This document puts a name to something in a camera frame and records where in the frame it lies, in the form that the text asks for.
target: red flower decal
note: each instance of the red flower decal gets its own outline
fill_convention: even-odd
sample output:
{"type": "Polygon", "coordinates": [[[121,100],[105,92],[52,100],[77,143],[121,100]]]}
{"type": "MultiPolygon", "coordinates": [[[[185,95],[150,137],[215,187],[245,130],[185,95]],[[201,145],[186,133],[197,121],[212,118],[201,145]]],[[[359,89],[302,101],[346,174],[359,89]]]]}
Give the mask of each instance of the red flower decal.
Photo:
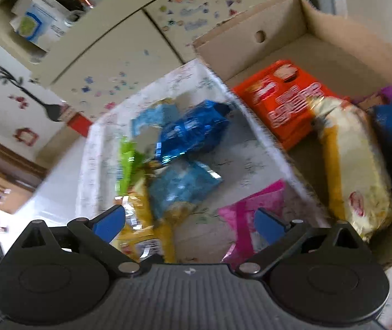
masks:
{"type": "Polygon", "coordinates": [[[14,99],[16,102],[18,102],[18,107],[20,109],[26,109],[27,107],[29,107],[29,103],[26,101],[25,97],[16,97],[15,95],[11,94],[10,96],[8,96],[8,98],[14,99]]]}
{"type": "Polygon", "coordinates": [[[111,109],[115,108],[115,106],[116,106],[116,103],[114,101],[111,101],[110,103],[107,103],[104,107],[107,110],[111,110],[111,109]]]}

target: green snack bag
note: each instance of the green snack bag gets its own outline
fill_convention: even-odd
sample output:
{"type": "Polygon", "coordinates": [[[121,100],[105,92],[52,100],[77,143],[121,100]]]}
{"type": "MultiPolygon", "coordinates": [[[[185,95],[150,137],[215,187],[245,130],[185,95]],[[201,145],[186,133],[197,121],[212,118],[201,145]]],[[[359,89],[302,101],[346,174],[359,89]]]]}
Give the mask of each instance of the green snack bag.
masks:
{"type": "Polygon", "coordinates": [[[118,156],[118,174],[115,184],[117,196],[127,194],[134,174],[143,166],[144,155],[135,150],[136,143],[121,139],[118,156]]]}

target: red object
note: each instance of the red object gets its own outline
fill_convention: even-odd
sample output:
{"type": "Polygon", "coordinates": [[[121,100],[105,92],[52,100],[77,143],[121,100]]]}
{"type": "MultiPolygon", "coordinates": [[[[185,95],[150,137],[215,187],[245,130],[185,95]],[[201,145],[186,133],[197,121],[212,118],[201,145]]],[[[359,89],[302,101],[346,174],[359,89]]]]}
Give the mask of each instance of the red object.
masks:
{"type": "Polygon", "coordinates": [[[89,0],[79,0],[80,3],[89,6],[91,9],[93,9],[93,5],[89,2],[89,0]]]}
{"type": "Polygon", "coordinates": [[[78,132],[80,135],[87,137],[92,122],[89,119],[83,117],[83,115],[81,115],[80,113],[77,113],[73,116],[71,120],[67,122],[67,125],[71,129],[78,132]]]}
{"type": "Polygon", "coordinates": [[[38,139],[38,134],[30,128],[21,128],[15,131],[14,137],[18,142],[23,142],[27,146],[33,146],[38,139]]]}
{"type": "Polygon", "coordinates": [[[110,103],[107,103],[104,107],[105,107],[107,110],[112,110],[113,108],[116,107],[116,103],[115,103],[114,101],[111,101],[110,103]]]}
{"type": "Polygon", "coordinates": [[[233,88],[289,150],[312,131],[307,97],[336,97],[291,61],[280,60],[233,88]]]}

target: open cardboard box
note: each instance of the open cardboard box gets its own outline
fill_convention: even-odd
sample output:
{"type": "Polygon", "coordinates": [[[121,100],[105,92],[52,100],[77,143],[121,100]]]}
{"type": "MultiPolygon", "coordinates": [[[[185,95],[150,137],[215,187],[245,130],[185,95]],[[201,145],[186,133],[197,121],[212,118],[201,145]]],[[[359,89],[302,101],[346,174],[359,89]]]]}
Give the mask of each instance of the open cardboard box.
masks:
{"type": "MultiPolygon", "coordinates": [[[[364,26],[317,11],[307,0],[268,0],[218,25],[194,43],[200,59],[230,88],[279,59],[290,59],[342,97],[392,84],[392,46],[364,26]]],[[[322,148],[311,133],[288,159],[328,204],[322,148]]],[[[392,264],[392,226],[371,246],[392,264]]]]}

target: white cabinet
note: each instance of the white cabinet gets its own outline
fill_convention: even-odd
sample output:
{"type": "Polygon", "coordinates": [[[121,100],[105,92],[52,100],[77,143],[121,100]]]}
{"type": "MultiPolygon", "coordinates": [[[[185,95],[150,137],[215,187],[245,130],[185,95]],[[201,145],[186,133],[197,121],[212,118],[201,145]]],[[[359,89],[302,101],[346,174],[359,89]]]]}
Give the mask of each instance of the white cabinet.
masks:
{"type": "Polygon", "coordinates": [[[69,29],[34,66],[32,77],[49,87],[91,45],[154,0],[103,0],[69,29]]]}
{"type": "Polygon", "coordinates": [[[184,61],[195,58],[192,42],[218,23],[265,0],[156,0],[146,11],[184,61]]]}
{"type": "Polygon", "coordinates": [[[94,121],[180,65],[155,26],[138,11],[93,44],[51,89],[94,121]]]}

